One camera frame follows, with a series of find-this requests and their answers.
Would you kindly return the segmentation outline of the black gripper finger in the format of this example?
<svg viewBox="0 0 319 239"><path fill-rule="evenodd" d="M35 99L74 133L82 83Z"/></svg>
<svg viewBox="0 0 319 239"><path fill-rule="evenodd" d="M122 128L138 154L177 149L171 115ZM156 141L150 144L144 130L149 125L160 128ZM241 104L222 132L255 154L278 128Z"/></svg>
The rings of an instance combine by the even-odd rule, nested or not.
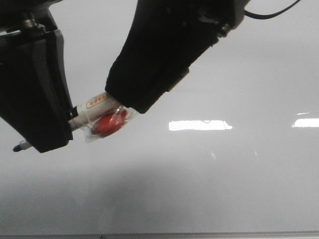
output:
<svg viewBox="0 0 319 239"><path fill-rule="evenodd" d="M127 40L105 90L119 103L145 113L173 88L190 65L218 41L232 20L231 0L140 0Z"/></svg>
<svg viewBox="0 0 319 239"><path fill-rule="evenodd" d="M40 153L72 140L60 30L0 38L0 116Z"/></svg>

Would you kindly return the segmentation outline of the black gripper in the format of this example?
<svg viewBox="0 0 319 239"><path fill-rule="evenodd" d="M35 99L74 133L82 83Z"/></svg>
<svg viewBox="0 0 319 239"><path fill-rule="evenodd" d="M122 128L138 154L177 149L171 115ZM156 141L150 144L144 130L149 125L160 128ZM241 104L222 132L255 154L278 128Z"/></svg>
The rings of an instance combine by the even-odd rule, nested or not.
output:
<svg viewBox="0 0 319 239"><path fill-rule="evenodd" d="M249 0L219 0L217 5L218 37L226 37L243 21Z"/></svg>

